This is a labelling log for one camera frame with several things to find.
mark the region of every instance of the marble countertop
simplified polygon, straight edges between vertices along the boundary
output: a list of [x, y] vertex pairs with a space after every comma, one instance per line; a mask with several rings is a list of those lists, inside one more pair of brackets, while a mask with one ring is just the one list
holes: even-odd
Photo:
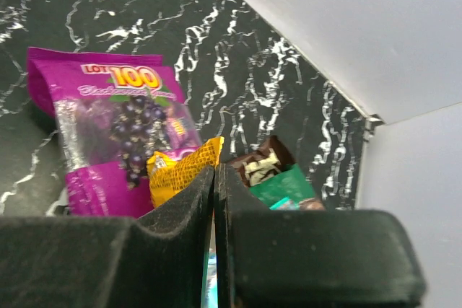
[[162, 54], [222, 161], [275, 133], [329, 208], [352, 208], [365, 118], [243, 0], [1, 0], [0, 214], [62, 213], [56, 124], [27, 94], [28, 46]]

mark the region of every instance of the black foam piece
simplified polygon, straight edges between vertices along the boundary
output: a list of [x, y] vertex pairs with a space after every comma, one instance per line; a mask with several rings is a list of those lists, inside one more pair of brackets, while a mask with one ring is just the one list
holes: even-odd
[[214, 170], [143, 216], [0, 219], [0, 307], [197, 307]]
[[425, 282], [392, 215], [270, 211], [232, 170], [215, 175], [220, 308], [419, 306]]
[[215, 247], [220, 308], [232, 307], [228, 230], [232, 221], [231, 215], [238, 211], [269, 211], [269, 208], [242, 184], [233, 167], [220, 164], [215, 170], [214, 184]]

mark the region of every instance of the yellow snack package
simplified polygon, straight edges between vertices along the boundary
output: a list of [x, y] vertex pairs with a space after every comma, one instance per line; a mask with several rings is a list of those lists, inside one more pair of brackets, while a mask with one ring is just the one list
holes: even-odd
[[156, 151], [147, 161], [149, 189], [154, 207], [159, 207], [186, 188], [205, 166], [216, 167], [219, 164], [223, 140], [222, 137], [211, 138], [179, 162]]

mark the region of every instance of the lot 100 gummy bag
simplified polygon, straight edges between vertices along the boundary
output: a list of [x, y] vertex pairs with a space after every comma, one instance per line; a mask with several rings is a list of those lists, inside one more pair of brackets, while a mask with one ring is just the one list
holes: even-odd
[[140, 217], [152, 210], [146, 161], [181, 159], [201, 145], [162, 56], [30, 48], [27, 86], [56, 117], [72, 214]]

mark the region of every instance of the grape illustration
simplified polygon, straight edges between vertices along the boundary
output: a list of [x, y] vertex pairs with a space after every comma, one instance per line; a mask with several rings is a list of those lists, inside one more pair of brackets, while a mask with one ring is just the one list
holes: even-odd
[[147, 177], [146, 161], [154, 152], [170, 149], [166, 118], [160, 105], [145, 96], [130, 97], [114, 112], [111, 138], [120, 144], [120, 166], [130, 189]]

